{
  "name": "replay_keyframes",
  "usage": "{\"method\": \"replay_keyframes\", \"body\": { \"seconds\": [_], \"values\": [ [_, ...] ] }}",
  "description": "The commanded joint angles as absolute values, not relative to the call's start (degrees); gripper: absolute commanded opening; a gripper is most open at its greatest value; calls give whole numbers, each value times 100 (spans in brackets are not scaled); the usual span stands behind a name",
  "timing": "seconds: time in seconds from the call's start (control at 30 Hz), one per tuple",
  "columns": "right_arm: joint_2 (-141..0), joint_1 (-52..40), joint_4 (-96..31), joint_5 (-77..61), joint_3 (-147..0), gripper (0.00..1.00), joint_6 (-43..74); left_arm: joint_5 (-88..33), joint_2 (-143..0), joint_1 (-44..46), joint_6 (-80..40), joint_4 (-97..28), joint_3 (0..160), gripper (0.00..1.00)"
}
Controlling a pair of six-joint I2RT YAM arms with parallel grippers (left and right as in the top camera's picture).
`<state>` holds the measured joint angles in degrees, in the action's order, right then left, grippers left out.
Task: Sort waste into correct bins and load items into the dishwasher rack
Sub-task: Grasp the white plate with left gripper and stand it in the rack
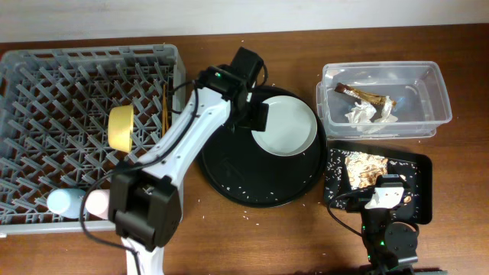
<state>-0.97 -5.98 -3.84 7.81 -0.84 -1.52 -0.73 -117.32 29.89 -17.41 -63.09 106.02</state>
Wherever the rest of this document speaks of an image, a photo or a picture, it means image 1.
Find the yellow bowl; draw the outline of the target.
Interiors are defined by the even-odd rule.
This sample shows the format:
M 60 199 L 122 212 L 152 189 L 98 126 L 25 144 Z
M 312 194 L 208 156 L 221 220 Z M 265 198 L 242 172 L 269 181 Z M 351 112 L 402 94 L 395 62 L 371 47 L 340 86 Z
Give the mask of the yellow bowl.
M 114 150 L 130 153 L 133 130 L 133 105 L 122 105 L 112 108 L 108 117 L 108 145 Z

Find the blue plastic cup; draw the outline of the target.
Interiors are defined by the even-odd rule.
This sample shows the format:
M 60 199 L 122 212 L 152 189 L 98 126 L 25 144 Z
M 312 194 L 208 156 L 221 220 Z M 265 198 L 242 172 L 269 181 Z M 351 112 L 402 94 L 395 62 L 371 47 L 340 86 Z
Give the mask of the blue plastic cup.
M 47 207 L 64 218 L 78 219 L 85 194 L 81 189 L 56 189 L 47 197 Z

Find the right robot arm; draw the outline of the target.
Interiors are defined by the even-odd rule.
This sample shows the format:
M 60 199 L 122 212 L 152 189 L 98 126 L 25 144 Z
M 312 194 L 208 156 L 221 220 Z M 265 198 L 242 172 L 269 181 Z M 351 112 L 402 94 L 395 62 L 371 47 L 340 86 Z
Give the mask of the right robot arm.
M 345 196 L 346 211 L 361 214 L 361 238 L 368 265 L 361 274 L 414 274 L 419 227 L 393 217 L 403 201 L 402 187 L 369 187 Z

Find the grey round plate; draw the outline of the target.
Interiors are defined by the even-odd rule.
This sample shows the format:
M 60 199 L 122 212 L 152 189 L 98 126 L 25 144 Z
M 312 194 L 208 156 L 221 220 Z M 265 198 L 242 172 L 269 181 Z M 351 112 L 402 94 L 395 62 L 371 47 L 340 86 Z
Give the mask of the grey round plate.
M 278 157 L 291 157 L 308 149 L 318 130 L 313 110 L 288 95 L 270 97 L 264 103 L 269 107 L 265 131 L 251 132 L 257 145 Z

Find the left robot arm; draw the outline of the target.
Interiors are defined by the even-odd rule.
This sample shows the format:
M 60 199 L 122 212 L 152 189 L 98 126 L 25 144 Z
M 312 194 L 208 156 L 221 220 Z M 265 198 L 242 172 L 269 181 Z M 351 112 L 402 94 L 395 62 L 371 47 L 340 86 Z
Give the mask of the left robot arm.
M 191 81 L 193 92 L 179 118 L 136 163 L 122 162 L 86 191 L 81 209 L 89 211 L 110 180 L 108 201 L 98 214 L 115 225 L 120 243 L 89 232 L 99 244 L 126 253 L 129 274 L 162 274 L 164 248 L 183 218 L 183 178 L 208 139 L 223 125 L 244 125 L 264 131 L 268 107 L 248 96 L 259 88 L 257 78 L 268 74 L 262 61 L 210 66 Z

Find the brown coffee sachet wrapper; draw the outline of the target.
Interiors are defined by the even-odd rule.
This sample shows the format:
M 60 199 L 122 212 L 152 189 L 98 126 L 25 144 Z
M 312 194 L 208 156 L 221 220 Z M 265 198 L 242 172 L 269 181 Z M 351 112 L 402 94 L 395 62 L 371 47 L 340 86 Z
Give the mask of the brown coffee sachet wrapper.
M 334 88 L 335 92 L 342 93 L 360 99 L 365 102 L 369 102 L 372 105 L 384 105 L 387 102 L 387 97 L 383 95 L 372 94 L 369 92 L 361 91 L 360 89 L 347 86 L 343 83 L 338 82 Z

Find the pink plastic cup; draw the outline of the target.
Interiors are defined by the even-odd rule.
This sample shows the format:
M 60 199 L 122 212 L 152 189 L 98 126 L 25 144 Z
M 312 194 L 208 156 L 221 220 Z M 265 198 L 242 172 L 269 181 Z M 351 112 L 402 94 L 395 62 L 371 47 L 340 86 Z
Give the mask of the pink plastic cup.
M 108 220 L 109 197 L 109 189 L 97 189 L 92 191 L 86 199 L 86 210 L 96 217 Z

